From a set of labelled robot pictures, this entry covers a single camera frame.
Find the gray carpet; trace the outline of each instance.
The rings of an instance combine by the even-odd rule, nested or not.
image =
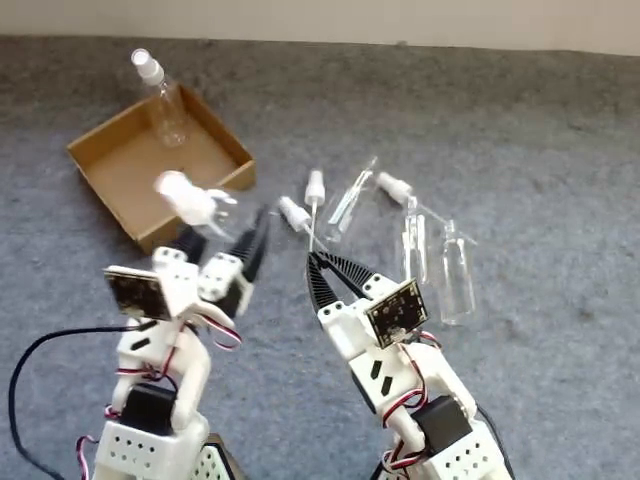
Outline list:
[[[148,261],[65,145],[136,98],[145,45],[202,93],[257,159],[251,201],[335,186],[377,154],[482,244],[481,315],[431,330],[495,417],[521,480],[630,479],[640,460],[640,60],[579,53],[282,43],[0,39],[0,382],[50,330],[123,321],[101,269]],[[352,244],[392,269],[387,226]],[[302,279],[304,241],[274,218],[236,353],[210,349],[202,403],[253,479],[364,479],[388,440]],[[77,478],[99,435],[115,336],[45,346],[18,389],[25,443]],[[40,478],[0,417],[2,478]]]

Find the cardboard box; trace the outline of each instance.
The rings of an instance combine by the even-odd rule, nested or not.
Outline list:
[[[244,190],[255,183],[255,162],[192,91],[180,92],[190,137],[177,148],[156,140],[145,100],[68,145],[78,169],[122,228],[150,253],[175,238],[180,220],[153,189],[165,170],[180,170],[203,188]]]

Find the white wall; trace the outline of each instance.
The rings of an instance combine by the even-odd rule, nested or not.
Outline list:
[[[0,0],[0,33],[640,54],[638,0]]]

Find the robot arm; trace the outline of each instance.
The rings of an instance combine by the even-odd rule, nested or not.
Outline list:
[[[324,269],[357,300],[340,301]],[[439,346],[413,341],[428,318],[414,281],[397,284],[327,252],[309,254],[307,279],[320,325],[372,413],[394,431],[393,448],[373,478],[511,478],[489,429],[475,419],[475,400]],[[429,398],[433,392],[440,396]]]
[[[194,463],[209,434],[208,422],[197,408],[211,360],[193,327],[214,326],[240,340],[233,318],[249,302],[265,253],[268,222],[268,211],[262,209],[253,228],[202,270],[198,263],[206,241],[188,227],[174,244],[155,250],[152,271],[105,271],[120,310],[132,317],[129,323],[149,326],[126,332],[118,345],[115,415],[105,423],[94,480],[187,480],[195,478],[194,472],[205,475]],[[179,383],[174,380],[175,390],[154,385],[165,376],[180,377]],[[126,450],[130,445],[144,448],[134,455]],[[216,468],[222,469],[222,464],[206,476],[222,473]]]

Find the white spray nozzle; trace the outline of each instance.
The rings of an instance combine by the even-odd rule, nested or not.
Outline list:
[[[289,225],[291,225],[291,228],[293,228],[294,231],[299,232],[300,230],[309,228],[311,216],[304,208],[300,207],[296,204],[296,202],[291,200],[291,198],[286,196],[280,197],[280,200],[278,201],[278,207],[280,208],[280,211],[284,215],[284,218],[287,219],[287,222],[289,223]]]
[[[138,75],[147,85],[158,85],[164,79],[162,66],[144,48],[138,48],[133,51],[131,63],[136,66]]]
[[[376,183],[400,205],[406,204],[413,192],[411,185],[403,180],[392,177],[387,172],[380,172]]]
[[[304,192],[304,203],[311,206],[324,204],[324,182],[322,180],[322,170],[311,170],[309,173],[309,183]]]
[[[154,187],[184,223],[192,226],[210,223],[216,211],[216,201],[208,192],[193,185],[183,173],[164,172]]]

